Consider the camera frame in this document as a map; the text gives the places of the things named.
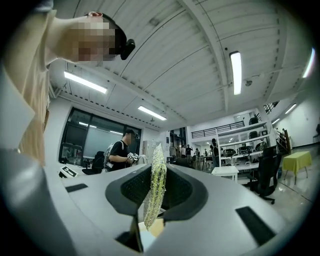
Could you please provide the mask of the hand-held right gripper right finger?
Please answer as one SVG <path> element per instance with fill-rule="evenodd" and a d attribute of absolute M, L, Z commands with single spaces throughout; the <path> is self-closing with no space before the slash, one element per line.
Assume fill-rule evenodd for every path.
<path fill-rule="evenodd" d="M 208 198 L 192 218 L 169 221 L 147 250 L 149 256 L 272 256 L 282 248 L 286 221 L 265 200 L 235 181 L 175 165 L 203 183 Z M 237 209 L 249 207 L 274 233 L 262 245 Z"/>

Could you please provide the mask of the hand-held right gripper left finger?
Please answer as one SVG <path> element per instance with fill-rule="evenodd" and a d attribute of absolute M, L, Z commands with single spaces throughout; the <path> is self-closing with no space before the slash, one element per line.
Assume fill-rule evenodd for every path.
<path fill-rule="evenodd" d="M 110 173 L 60 178 L 53 176 L 53 202 L 71 237 L 77 256 L 151 256 L 153 236 L 142 235 L 146 251 L 139 252 L 117 239 L 130 232 L 135 226 L 135 218 L 119 213 L 108 201 L 115 198 L 121 188 L 108 189 L 113 181 L 132 178 L 149 168 L 141 164 Z"/>

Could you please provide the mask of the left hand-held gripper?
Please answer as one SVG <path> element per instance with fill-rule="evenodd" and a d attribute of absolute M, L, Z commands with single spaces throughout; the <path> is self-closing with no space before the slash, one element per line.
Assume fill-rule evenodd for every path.
<path fill-rule="evenodd" d="M 63 167 L 60 168 L 60 171 L 59 171 L 58 175 L 59 175 L 60 178 L 65 178 L 66 179 L 66 178 L 75 178 L 79 174 L 76 171 L 70 169 L 69 167 L 63 166 Z"/>

